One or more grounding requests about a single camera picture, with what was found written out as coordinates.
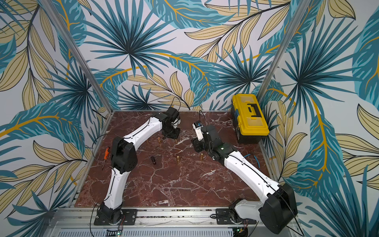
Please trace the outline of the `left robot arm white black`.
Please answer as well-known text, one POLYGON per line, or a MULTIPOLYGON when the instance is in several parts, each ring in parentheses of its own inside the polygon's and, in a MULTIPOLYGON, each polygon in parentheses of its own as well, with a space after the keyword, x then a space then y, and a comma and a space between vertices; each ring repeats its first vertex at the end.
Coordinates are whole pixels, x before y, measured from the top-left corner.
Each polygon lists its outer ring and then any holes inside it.
POLYGON ((95 225, 116 225, 126 217, 122 212, 123 192, 131 171, 138 163, 137 150, 151 136, 161 132, 166 138, 177 139, 180 133, 179 111, 169 107, 157 112, 131 133, 116 137, 111 147, 112 175, 104 201, 97 211, 95 225))

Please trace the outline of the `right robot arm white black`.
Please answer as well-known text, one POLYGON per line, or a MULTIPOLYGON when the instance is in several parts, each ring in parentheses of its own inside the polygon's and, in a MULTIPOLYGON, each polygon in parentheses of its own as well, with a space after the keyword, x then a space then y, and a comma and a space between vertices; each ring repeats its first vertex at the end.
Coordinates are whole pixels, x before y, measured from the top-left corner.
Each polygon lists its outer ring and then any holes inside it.
POLYGON ((215 126, 192 125, 196 138, 192 144, 197 153, 205 151, 212 160, 236 174, 260 200, 259 204, 241 199, 230 209, 233 220, 252 219, 262 222, 274 234, 279 234, 298 214, 295 193, 291 186, 280 185, 253 166, 232 144, 223 142, 215 126))

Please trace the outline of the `black lipstick lying left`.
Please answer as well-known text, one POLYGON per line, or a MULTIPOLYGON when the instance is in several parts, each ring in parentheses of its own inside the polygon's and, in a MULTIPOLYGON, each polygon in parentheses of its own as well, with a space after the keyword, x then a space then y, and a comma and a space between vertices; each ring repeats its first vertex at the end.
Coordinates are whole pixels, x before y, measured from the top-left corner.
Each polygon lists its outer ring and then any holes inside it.
POLYGON ((151 160, 152 160, 152 162, 153 162, 154 165, 157 164, 157 162, 156 162, 156 158, 155 158, 155 157, 151 157, 151 160))

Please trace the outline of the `yellow black toolbox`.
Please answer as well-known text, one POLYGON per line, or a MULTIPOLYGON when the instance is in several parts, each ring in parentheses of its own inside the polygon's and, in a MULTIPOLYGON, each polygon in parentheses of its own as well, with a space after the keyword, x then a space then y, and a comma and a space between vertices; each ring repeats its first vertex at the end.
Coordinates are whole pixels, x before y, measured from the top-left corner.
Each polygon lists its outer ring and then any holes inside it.
POLYGON ((239 144, 258 144, 269 135, 267 122, 255 95, 234 95, 231 114, 239 144))

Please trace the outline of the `orange handled screwdriver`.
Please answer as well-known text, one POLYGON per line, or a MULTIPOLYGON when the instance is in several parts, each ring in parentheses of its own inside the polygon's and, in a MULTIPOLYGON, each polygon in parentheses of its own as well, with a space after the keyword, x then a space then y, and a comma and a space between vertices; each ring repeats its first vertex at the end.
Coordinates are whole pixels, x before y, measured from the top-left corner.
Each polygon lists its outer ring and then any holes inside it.
POLYGON ((102 169, 104 169, 105 162, 106 162, 106 160, 107 160, 108 157, 109 157, 110 151, 111 151, 110 147, 106 147, 106 149, 105 149, 105 153, 104 153, 104 160, 103 160, 102 169))

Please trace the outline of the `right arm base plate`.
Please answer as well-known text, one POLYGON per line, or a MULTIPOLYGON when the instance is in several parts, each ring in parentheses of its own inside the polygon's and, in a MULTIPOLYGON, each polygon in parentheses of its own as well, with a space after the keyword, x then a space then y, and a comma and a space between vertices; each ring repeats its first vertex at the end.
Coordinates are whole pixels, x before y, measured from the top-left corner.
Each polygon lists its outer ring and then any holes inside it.
POLYGON ((215 219, 218 225, 242 225, 242 224, 256 224, 257 221, 253 219, 243 219, 237 213, 229 208, 217 208, 210 218, 215 219))

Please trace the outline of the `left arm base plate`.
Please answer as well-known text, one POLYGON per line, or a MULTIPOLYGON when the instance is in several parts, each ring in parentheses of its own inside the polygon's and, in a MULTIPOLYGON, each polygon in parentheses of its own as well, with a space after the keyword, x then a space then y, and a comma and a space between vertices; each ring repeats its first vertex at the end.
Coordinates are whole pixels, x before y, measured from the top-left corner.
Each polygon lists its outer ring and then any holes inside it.
POLYGON ((137 217, 136 209, 98 210, 93 224, 95 226, 133 226, 137 217))

